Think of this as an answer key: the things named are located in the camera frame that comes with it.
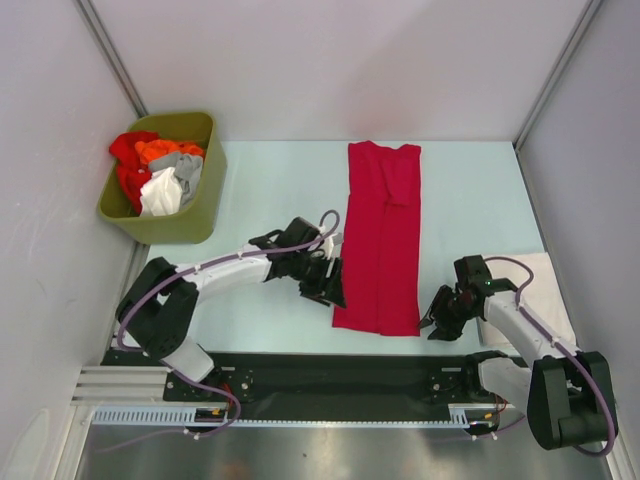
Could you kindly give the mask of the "crimson red t shirt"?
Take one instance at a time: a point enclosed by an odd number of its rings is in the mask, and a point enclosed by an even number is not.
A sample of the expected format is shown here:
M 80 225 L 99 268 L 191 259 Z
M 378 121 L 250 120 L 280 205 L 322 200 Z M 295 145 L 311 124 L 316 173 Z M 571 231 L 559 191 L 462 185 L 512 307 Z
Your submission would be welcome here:
M 349 196 L 341 248 L 344 308 L 332 326 L 390 337 L 419 331 L 421 148 L 348 146 Z

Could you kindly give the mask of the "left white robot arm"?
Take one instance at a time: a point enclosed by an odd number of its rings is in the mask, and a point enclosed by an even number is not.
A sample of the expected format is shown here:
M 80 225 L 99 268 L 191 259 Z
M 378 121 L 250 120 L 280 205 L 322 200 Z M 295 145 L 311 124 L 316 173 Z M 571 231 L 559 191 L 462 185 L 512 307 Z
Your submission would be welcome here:
M 343 235 L 337 226 L 296 217 L 284 229 L 254 237 L 239 250 L 176 265 L 164 257 L 147 262 L 116 309 L 119 349 L 147 355 L 186 378 L 197 398 L 214 397 L 221 376 L 211 356 L 189 335 L 194 311 L 213 296 L 245 285 L 290 278 L 302 297 L 325 306 L 346 305 Z

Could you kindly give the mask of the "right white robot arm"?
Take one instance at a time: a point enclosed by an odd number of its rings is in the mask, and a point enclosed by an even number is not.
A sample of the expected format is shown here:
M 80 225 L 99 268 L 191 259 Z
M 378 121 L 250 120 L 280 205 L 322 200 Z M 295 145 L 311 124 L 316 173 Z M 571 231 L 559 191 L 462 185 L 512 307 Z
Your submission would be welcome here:
M 435 294 L 419 327 L 431 328 L 432 340 L 458 339 L 467 322 L 480 319 L 500 331 L 524 361 L 519 367 L 500 352 L 470 356 L 461 376 L 463 393 L 473 401 L 491 394 L 520 411 L 537 443 L 545 450 L 571 447 L 589 457 L 604 457 L 615 445 L 618 421 L 606 358 L 562 338 L 528 306 L 525 289 L 534 271 L 520 285 L 496 278 L 481 255 L 455 261 L 456 283 Z

